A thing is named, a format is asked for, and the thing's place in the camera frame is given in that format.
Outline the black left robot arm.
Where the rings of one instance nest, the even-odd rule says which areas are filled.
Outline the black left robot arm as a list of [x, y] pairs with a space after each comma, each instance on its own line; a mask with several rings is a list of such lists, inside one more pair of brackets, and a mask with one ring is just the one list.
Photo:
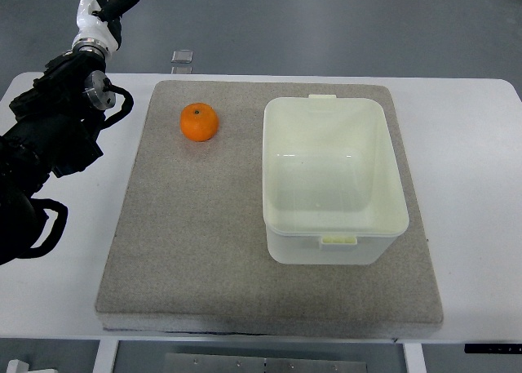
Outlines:
[[68, 208], [34, 195], [50, 175], [84, 171], [103, 154], [99, 133], [132, 110], [106, 64], [122, 43], [122, 16], [140, 0], [80, 0], [70, 50], [49, 61], [9, 108], [16, 123], [1, 137], [1, 262], [47, 255], [59, 242]]

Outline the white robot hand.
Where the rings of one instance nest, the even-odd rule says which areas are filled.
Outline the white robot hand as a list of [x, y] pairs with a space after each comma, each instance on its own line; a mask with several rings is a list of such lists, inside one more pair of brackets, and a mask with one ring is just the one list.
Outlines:
[[[119, 44], [110, 32], [107, 22], [119, 19], [139, 1], [80, 0], [76, 15], [78, 33], [73, 40], [72, 48], [80, 50], [83, 47], [94, 47], [102, 56], [111, 56], [119, 48]], [[100, 10], [101, 19], [93, 14], [94, 11]]]

